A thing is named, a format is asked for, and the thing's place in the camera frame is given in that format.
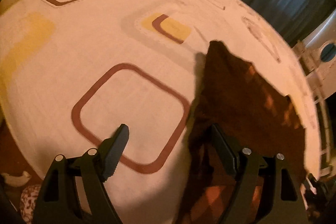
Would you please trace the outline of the patterned white bed sheet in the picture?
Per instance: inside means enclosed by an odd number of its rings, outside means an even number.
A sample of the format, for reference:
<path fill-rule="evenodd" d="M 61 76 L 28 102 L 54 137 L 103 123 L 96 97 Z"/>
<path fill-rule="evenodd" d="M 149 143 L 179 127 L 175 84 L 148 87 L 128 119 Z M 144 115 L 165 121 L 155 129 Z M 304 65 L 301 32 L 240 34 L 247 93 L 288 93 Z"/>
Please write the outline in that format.
<path fill-rule="evenodd" d="M 7 125 L 43 180 L 57 155 L 80 157 L 127 125 L 104 182 L 121 223 L 177 223 L 212 41 L 291 99 L 305 130 L 305 171 L 318 172 L 317 116 L 301 66 L 240 0 L 18 1 L 1 16 Z"/>

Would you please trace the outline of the patterned fabric on floor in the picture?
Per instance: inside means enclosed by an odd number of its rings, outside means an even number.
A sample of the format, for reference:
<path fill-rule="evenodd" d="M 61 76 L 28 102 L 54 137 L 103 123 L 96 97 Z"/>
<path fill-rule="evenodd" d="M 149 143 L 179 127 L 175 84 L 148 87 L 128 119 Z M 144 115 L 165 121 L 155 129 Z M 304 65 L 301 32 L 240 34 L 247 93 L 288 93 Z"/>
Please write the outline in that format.
<path fill-rule="evenodd" d="M 24 188 L 21 194 L 19 209 L 25 223 L 31 224 L 33 221 L 33 214 L 40 189 L 41 184 L 30 185 Z"/>

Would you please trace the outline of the white slipper on floor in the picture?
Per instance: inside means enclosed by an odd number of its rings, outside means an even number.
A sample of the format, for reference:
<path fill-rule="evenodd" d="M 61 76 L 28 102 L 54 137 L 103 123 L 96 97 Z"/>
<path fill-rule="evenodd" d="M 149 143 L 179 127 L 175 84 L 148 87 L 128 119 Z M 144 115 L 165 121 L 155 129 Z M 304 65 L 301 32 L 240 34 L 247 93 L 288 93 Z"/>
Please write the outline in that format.
<path fill-rule="evenodd" d="M 1 176 L 3 177 L 6 185 L 14 188 L 26 185 L 31 179 L 31 175 L 25 170 L 22 172 L 21 176 L 14 176 L 8 173 L 1 173 Z"/>

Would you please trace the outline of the brown plaid knit garment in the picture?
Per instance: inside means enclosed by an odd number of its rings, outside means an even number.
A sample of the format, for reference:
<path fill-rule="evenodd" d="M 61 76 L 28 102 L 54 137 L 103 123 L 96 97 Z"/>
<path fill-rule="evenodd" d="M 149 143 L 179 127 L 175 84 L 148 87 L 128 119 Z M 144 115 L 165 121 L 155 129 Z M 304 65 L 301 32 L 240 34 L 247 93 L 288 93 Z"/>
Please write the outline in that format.
<path fill-rule="evenodd" d="M 236 181 L 210 143 L 216 124 L 228 139 L 259 155 L 284 155 L 298 186 L 304 168 L 305 130 L 288 96 L 282 96 L 253 64 L 212 41 L 206 54 L 202 92 L 189 136 L 191 166 L 177 223 L 219 223 Z M 257 183 L 246 223 L 255 223 L 263 181 Z"/>

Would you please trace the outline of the white dressing table with mirror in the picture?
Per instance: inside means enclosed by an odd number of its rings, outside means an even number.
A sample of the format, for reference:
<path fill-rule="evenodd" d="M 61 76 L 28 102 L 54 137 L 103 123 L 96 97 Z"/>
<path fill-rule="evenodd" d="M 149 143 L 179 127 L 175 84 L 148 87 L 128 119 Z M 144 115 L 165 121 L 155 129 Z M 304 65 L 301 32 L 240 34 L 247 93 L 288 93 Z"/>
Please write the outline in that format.
<path fill-rule="evenodd" d="M 321 139 L 319 175 L 327 178 L 333 171 L 333 128 L 327 99 L 335 94 L 335 12 L 311 34 L 293 47 L 313 94 Z"/>

